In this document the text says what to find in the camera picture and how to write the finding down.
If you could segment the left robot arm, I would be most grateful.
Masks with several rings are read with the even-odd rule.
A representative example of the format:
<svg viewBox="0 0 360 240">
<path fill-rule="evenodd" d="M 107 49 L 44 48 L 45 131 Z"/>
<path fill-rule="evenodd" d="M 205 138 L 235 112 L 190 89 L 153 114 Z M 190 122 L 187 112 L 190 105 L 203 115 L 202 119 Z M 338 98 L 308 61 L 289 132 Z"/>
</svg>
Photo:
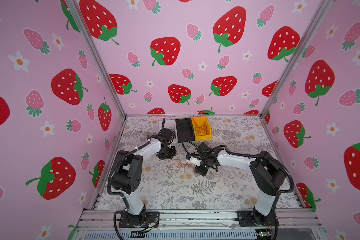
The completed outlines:
<svg viewBox="0 0 360 240">
<path fill-rule="evenodd" d="M 165 127 L 165 119 L 158 134 L 151 135 L 147 142 L 131 151 L 117 152 L 107 183 L 110 196 L 120 196 L 126 205 L 122 223 L 141 226 L 146 221 L 146 206 L 135 193 L 142 179 L 143 160 L 156 156 L 161 160 L 172 159 L 176 148 L 172 146 L 175 133 Z"/>
</svg>

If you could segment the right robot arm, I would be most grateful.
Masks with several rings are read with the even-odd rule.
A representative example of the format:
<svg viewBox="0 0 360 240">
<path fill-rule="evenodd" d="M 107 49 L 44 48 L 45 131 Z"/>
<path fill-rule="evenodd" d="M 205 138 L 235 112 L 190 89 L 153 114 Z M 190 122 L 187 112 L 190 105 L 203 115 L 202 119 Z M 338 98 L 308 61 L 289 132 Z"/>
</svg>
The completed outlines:
<svg viewBox="0 0 360 240">
<path fill-rule="evenodd" d="M 276 205 L 282 194 L 294 191 L 294 180 L 287 168 L 266 151 L 257 155 L 234 153 L 225 145 L 210 148 L 201 143 L 198 146 L 190 141 L 195 147 L 191 153 L 185 142 L 181 145 L 186 151 L 187 162 L 195 165 L 195 171 L 201 176 L 206 176 L 208 170 L 218 171 L 218 167 L 235 167 L 252 173 L 260 192 L 252 213 L 247 217 L 237 219 L 244 224 L 256 226 L 279 226 L 276 216 Z"/>
</svg>

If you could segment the white plastic bin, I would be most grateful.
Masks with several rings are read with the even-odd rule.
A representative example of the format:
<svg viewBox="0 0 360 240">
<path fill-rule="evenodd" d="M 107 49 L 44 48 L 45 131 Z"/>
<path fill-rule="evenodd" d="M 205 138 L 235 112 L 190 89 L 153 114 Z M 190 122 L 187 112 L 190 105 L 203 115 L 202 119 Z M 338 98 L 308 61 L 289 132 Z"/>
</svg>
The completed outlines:
<svg viewBox="0 0 360 240">
<path fill-rule="evenodd" d="M 167 129 L 166 127 L 166 119 L 163 119 L 161 122 L 159 122 L 159 125 L 160 125 L 160 131 L 164 130 L 164 129 Z"/>
</svg>

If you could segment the black plastic bin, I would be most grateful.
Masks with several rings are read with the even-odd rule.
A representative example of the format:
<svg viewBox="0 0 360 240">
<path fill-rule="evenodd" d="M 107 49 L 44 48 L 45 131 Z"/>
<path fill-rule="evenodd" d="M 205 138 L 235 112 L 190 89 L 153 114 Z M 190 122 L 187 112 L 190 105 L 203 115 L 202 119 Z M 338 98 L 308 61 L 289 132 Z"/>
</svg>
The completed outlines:
<svg viewBox="0 0 360 240">
<path fill-rule="evenodd" d="M 191 118 L 176 119 L 175 124 L 178 143 L 195 141 L 195 131 Z"/>
</svg>

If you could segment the yellow plastic bin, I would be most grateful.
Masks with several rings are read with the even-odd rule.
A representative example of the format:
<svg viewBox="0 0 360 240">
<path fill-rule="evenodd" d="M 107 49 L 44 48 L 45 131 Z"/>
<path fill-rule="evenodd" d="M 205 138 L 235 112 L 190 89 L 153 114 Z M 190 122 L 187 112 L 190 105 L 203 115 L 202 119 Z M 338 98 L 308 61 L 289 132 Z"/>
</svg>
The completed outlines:
<svg viewBox="0 0 360 240">
<path fill-rule="evenodd" d="M 207 117 L 195 117 L 191 118 L 195 140 L 210 140 L 212 138 L 212 129 Z"/>
</svg>

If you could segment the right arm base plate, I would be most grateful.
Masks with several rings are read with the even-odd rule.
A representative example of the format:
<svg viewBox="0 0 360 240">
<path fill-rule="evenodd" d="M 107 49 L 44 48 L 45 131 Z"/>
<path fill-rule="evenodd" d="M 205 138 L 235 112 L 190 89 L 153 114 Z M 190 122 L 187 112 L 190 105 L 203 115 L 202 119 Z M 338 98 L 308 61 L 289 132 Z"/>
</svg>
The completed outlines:
<svg viewBox="0 0 360 240">
<path fill-rule="evenodd" d="M 235 221 L 241 227 L 278 227 L 280 225 L 275 211 L 271 211 L 267 216 L 256 211 L 237 211 Z"/>
</svg>

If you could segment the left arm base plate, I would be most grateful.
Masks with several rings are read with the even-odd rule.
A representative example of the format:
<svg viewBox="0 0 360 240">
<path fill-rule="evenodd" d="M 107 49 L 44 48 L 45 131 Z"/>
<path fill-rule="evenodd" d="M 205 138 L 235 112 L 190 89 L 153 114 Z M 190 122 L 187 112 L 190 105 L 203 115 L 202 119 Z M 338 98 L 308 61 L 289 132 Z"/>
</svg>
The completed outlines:
<svg viewBox="0 0 360 240">
<path fill-rule="evenodd" d="M 120 228 L 156 228 L 159 226 L 160 212 L 142 212 L 138 216 L 122 213 L 117 221 Z"/>
</svg>

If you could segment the aluminium frame rail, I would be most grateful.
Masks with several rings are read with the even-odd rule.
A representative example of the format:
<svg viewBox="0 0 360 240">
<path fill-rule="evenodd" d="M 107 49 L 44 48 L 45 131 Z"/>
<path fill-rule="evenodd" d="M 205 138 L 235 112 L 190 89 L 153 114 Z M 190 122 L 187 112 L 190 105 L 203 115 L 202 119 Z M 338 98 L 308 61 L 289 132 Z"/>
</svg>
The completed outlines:
<svg viewBox="0 0 360 240">
<path fill-rule="evenodd" d="M 278 209 L 258 226 L 243 210 L 152 210 L 141 224 L 114 211 L 83 211 L 74 240 L 327 240 L 309 209 Z"/>
</svg>

